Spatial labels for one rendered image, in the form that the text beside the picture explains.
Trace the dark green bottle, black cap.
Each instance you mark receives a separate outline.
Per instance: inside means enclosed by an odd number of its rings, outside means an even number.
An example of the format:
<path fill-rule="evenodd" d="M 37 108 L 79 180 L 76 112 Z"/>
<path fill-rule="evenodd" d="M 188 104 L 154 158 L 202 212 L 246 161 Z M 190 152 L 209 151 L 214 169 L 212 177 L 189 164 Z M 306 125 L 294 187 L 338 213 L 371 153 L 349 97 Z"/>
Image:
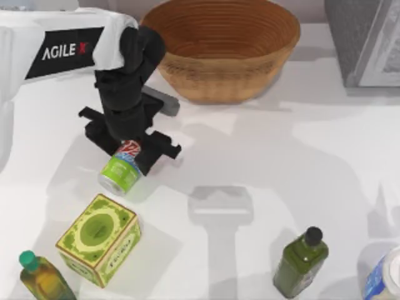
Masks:
<path fill-rule="evenodd" d="M 285 298 L 295 298 L 313 282 L 328 256 L 322 230 L 307 228 L 283 249 L 272 280 L 274 286 Z"/>

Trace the yellow bottle with green cap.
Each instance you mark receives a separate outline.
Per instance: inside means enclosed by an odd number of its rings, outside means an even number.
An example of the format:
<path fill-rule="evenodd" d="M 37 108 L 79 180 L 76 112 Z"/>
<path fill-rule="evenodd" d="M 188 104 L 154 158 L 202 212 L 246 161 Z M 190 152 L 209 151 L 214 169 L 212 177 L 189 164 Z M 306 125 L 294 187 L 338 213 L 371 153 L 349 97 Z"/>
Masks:
<path fill-rule="evenodd" d="M 45 257 L 31 250 L 19 255 L 20 280 L 37 300 L 77 300 L 59 270 Z"/>

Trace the brown woven basket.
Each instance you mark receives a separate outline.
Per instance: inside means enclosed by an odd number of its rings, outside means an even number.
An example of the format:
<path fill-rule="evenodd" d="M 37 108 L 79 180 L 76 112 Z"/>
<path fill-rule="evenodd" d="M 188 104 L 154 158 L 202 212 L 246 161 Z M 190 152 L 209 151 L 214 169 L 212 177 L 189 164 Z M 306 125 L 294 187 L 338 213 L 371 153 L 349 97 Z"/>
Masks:
<path fill-rule="evenodd" d="M 238 104 L 257 96 L 301 35 L 298 18 L 271 0 L 166 0 L 141 24 L 165 42 L 161 76 L 196 104 Z"/>

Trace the green and white can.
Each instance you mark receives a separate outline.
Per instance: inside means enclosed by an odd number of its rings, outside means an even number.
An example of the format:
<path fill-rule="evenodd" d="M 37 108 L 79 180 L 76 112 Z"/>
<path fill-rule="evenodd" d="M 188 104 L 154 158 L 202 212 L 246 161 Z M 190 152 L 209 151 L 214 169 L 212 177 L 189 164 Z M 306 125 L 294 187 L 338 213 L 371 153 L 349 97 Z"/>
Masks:
<path fill-rule="evenodd" d="M 124 141 L 99 173 L 100 185 L 117 196 L 126 195 L 142 175 L 135 162 L 140 151 L 136 141 Z"/>

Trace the blue and white bottle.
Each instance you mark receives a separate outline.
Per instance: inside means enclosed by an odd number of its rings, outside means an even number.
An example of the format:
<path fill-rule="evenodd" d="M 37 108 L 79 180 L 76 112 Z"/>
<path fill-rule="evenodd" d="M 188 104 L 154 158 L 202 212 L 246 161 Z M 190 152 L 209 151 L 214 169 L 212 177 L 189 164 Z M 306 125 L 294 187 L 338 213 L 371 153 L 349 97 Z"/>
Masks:
<path fill-rule="evenodd" d="M 400 246 L 386 253 L 366 278 L 363 300 L 400 300 Z"/>

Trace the green and cream box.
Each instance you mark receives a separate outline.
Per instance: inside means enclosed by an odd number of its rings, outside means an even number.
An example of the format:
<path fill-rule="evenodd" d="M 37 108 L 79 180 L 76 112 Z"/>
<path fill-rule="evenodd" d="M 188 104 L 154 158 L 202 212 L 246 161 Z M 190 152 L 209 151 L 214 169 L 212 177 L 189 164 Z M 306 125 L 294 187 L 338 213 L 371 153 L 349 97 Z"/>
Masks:
<path fill-rule="evenodd" d="M 105 288 L 141 238 L 138 215 L 98 194 L 59 238 L 67 266 Z"/>

